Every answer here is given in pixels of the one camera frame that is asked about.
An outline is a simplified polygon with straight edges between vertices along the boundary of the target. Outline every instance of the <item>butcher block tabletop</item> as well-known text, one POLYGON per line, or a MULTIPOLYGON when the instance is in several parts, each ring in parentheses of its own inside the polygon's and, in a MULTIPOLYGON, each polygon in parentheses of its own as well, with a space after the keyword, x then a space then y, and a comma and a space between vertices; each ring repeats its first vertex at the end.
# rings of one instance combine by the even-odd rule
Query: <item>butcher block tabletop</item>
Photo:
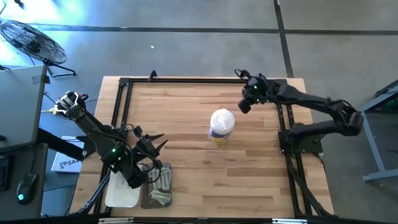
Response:
MULTIPOLYGON (((120 78, 103 78, 95 110, 95 117, 103 124, 111 124, 120 78)), ((288 78, 287 82, 305 92, 303 79, 288 78)), ((226 83, 135 83, 127 123, 139 125, 144 133, 165 134, 156 144, 169 140, 158 159, 172 165, 172 204, 143 209, 138 203, 134 208, 113 208, 112 216, 294 217, 285 157, 279 150, 276 105, 254 105, 243 114, 238 108, 242 87, 226 83), (222 108, 234 115, 235 128, 229 141, 217 146, 208 139, 210 117, 222 108)), ((126 92, 127 88, 122 94, 118 124, 126 92)), ((293 112, 295 122, 312 123, 309 109, 293 105, 293 112)), ((129 134, 132 146, 135 140, 129 134)), ((303 154, 302 159, 308 188, 333 213, 322 163, 311 154, 303 154)), ((81 208, 97 188, 101 168, 97 153, 83 161, 71 212, 81 208)), ((303 210, 301 190, 297 193, 303 210)))

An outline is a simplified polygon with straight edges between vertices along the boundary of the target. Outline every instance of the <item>gray desk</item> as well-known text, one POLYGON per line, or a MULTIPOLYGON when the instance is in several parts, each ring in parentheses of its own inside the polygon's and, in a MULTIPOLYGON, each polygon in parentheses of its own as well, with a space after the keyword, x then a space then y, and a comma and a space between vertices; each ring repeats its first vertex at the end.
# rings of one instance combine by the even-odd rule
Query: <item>gray desk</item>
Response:
POLYGON ((47 144, 37 144, 35 146, 23 147, 20 149, 3 152, 1 155, 13 155, 14 164, 12 165, 11 181, 8 190, 0 191, 0 220, 19 220, 25 218, 40 218, 40 211, 43 200, 45 161, 47 159, 47 144), (38 175, 36 180, 35 195, 33 201, 27 205, 17 203, 16 190, 19 180, 30 172, 30 167, 34 161, 34 174, 38 175))

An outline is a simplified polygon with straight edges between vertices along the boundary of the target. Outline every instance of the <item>computer mouse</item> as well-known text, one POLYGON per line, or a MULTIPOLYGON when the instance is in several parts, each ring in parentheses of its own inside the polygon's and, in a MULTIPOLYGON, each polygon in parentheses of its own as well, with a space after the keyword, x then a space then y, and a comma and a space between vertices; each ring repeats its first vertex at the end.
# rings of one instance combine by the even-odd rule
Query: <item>computer mouse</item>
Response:
POLYGON ((26 205, 33 200, 36 186, 36 174, 26 174, 18 183, 17 202, 26 205))

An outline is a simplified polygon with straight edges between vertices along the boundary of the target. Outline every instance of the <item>electric fan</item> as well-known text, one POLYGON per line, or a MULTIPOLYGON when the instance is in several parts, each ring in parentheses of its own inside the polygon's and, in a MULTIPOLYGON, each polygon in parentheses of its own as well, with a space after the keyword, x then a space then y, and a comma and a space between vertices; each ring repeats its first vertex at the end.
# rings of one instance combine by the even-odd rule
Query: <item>electric fan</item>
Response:
POLYGON ((18 21, 7 20, 0 24, 0 33, 15 48, 40 60, 46 66, 56 66, 71 71, 71 73, 54 75, 47 68, 52 77, 76 75, 74 70, 60 66, 67 60, 62 47, 37 29, 18 21))

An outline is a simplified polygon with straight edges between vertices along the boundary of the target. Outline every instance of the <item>black fan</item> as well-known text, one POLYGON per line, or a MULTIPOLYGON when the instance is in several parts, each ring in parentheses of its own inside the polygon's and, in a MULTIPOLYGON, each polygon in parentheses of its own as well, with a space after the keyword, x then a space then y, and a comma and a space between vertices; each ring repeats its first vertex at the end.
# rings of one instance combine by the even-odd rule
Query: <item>black fan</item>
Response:
POLYGON ((53 39, 37 29, 18 21, 7 20, 0 24, 0 33, 15 48, 42 61, 47 66, 56 66, 72 73, 54 75, 52 77, 76 75, 74 70, 60 66, 67 61, 65 51, 53 39))

